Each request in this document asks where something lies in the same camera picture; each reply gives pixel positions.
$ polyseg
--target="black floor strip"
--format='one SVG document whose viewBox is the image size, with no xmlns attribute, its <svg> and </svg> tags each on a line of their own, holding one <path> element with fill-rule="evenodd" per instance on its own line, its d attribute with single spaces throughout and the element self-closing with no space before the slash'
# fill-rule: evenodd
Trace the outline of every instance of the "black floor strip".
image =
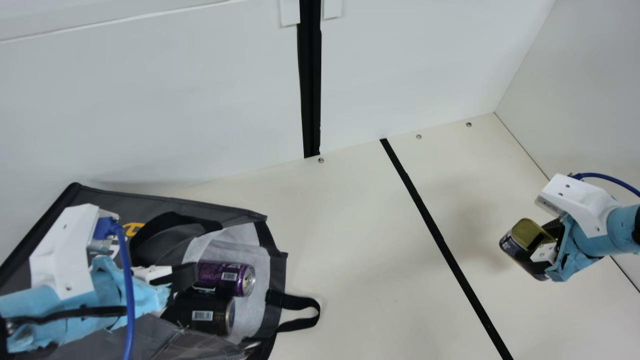
<svg viewBox="0 0 640 360">
<path fill-rule="evenodd" d="M 631 282 L 631 285 L 634 286 L 634 288 L 636 288 L 636 290 L 640 293 L 640 289 L 636 286 L 636 284 L 634 283 L 633 280 L 631 280 L 631 278 L 629 277 L 629 275 L 627 275 L 627 273 L 622 269 L 622 266 L 620 266 L 620 264 L 618 264 L 618 262 L 613 258 L 613 256 L 609 256 L 613 262 L 616 264 L 616 266 L 620 269 L 620 271 L 622 271 L 623 274 L 625 274 L 625 276 L 627 277 L 627 280 L 629 280 L 629 282 Z"/>
<path fill-rule="evenodd" d="M 298 72 L 305 158 L 320 155 L 321 0 L 300 0 Z"/>
<path fill-rule="evenodd" d="M 462 269 L 460 269 L 460 266 L 458 265 L 458 262 L 453 257 L 451 250 L 449 250 L 447 243 L 444 241 L 444 237 L 442 236 L 442 233 L 438 229 L 438 226 L 436 225 L 435 221 L 433 220 L 433 217 L 429 213 L 429 210 L 424 205 L 424 202 L 422 201 L 420 194 L 418 194 L 418 190 L 416 190 L 415 186 L 413 185 L 411 178 L 409 178 L 409 175 L 406 173 L 406 171 L 404 171 L 404 168 L 400 163 L 400 160 L 396 156 L 396 153 L 394 152 L 393 148 L 391 148 L 389 141 L 387 139 L 381 139 L 380 142 L 382 143 L 382 146 L 385 148 L 387 155 L 389 156 L 389 159 L 391 160 L 394 167 L 396 168 L 398 175 L 400 175 L 400 178 L 402 179 L 404 185 L 406 186 L 407 191 L 409 191 L 409 194 L 411 194 L 411 198 L 413 199 L 413 202 L 418 207 L 418 211 L 420 211 L 420 214 L 422 215 L 422 219 L 424 220 L 424 223 L 429 228 L 429 231 L 431 232 L 431 235 L 435 239 L 436 244 L 438 245 L 438 248 L 440 248 L 440 252 L 442 253 L 444 259 L 447 261 L 447 264 L 449 265 L 449 268 L 453 272 L 453 275 L 456 277 L 456 280 L 458 280 L 458 284 L 460 284 L 462 291 L 464 291 L 465 295 L 467 296 L 467 299 L 471 303 L 471 306 L 476 311 L 476 315 L 478 316 L 478 318 L 480 319 L 480 322 L 484 326 L 484 329 L 486 330 L 486 333 L 489 335 L 489 338 L 491 338 L 491 340 L 493 341 L 493 345 L 498 350 L 498 353 L 503 358 L 503 360 L 513 360 L 513 357 L 509 353 L 509 349 L 507 349 L 507 346 L 502 341 L 500 334 L 498 334 L 498 331 L 495 329 L 495 327 L 491 323 L 491 319 L 489 319 L 489 316 L 486 314 L 486 311 L 482 307 L 482 304 L 480 304 L 480 300 L 478 300 L 476 293 L 474 293 L 474 290 L 471 288 L 471 285 L 469 285 L 469 282 L 467 281 L 465 274 L 463 274 Z"/>
</svg>

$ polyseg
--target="white wall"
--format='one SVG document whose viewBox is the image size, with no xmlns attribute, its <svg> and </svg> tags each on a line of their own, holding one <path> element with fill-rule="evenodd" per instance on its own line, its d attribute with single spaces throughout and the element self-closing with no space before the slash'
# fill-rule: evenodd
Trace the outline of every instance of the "white wall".
<svg viewBox="0 0 640 360">
<path fill-rule="evenodd" d="M 322 22 L 329 151 L 491 113 L 554 0 L 345 0 Z"/>
<path fill-rule="evenodd" d="M 0 42 L 0 261 L 72 181 L 151 193 L 303 156 L 278 0 Z"/>
<path fill-rule="evenodd" d="M 546 175 L 603 172 L 640 186 L 639 15 L 637 0 L 557 0 L 496 111 Z M 640 258 L 616 260 L 640 286 Z"/>
<path fill-rule="evenodd" d="M 244 0 L 0 0 L 0 39 Z"/>
</svg>

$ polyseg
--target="yellow logo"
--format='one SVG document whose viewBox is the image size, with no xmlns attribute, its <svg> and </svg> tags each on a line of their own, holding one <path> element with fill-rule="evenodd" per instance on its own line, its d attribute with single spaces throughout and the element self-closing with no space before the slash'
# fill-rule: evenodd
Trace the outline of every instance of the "yellow logo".
<svg viewBox="0 0 640 360">
<path fill-rule="evenodd" d="M 122 227 L 127 230 L 127 232 L 125 233 L 125 235 L 128 238 L 132 238 L 136 233 L 138 233 L 138 230 L 140 230 L 141 227 L 143 227 L 145 224 L 141 223 L 141 222 L 130 222 L 128 224 L 124 224 Z"/>
</svg>

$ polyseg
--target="white panel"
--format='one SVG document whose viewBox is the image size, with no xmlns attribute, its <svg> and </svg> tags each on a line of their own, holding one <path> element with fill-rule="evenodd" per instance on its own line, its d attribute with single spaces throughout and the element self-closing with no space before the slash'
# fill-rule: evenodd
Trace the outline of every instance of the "white panel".
<svg viewBox="0 0 640 360">
<path fill-rule="evenodd" d="M 0 44 L 0 261 L 72 181 L 156 192 L 301 158 L 278 0 Z"/>
<path fill-rule="evenodd" d="M 271 357 L 500 359 L 380 143 L 323 158 L 167 193 L 269 216 L 287 292 L 323 307 Z"/>
<path fill-rule="evenodd" d="M 280 23 L 282 26 L 300 23 L 300 0 L 280 0 Z"/>
<path fill-rule="evenodd" d="M 640 186 L 639 13 L 635 0 L 557 1 L 496 111 L 546 175 L 602 172 Z M 616 260 L 640 286 L 640 257 Z"/>
<path fill-rule="evenodd" d="M 342 0 L 323 0 L 323 17 L 333 19 L 342 16 Z"/>
<path fill-rule="evenodd" d="M 389 141 L 514 359 L 636 359 L 640 294 L 610 258 L 534 280 L 498 245 L 546 177 L 493 114 Z"/>
<path fill-rule="evenodd" d="M 553 2 L 345 1 L 321 24 L 321 149 L 492 112 Z"/>
<path fill-rule="evenodd" d="M 0 0 L 0 39 L 244 0 Z"/>
</svg>

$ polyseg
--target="open bag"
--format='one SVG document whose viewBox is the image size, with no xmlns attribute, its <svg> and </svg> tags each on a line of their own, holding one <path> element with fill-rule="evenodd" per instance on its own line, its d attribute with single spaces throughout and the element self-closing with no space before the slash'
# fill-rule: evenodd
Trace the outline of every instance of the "open bag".
<svg viewBox="0 0 640 360">
<path fill-rule="evenodd" d="M 190 200 L 107 192 L 78 183 L 69 185 L 0 266 L 0 295 L 31 286 L 29 256 L 60 213 L 81 204 L 120 215 L 134 266 L 222 261 L 251 264 L 255 269 L 253 291 L 234 298 L 236 315 L 228 336 L 147 314 L 136 320 L 134 360 L 267 359 L 279 332 L 307 329 L 319 320 L 320 305 L 314 299 L 285 294 L 287 253 L 276 247 L 266 216 Z M 176 273 L 176 284 L 179 277 Z M 308 307 L 317 310 L 315 317 L 279 324 L 282 309 Z M 59 347 L 14 356 L 16 360 L 117 360 L 122 358 L 124 343 L 125 328 L 102 330 Z"/>
</svg>

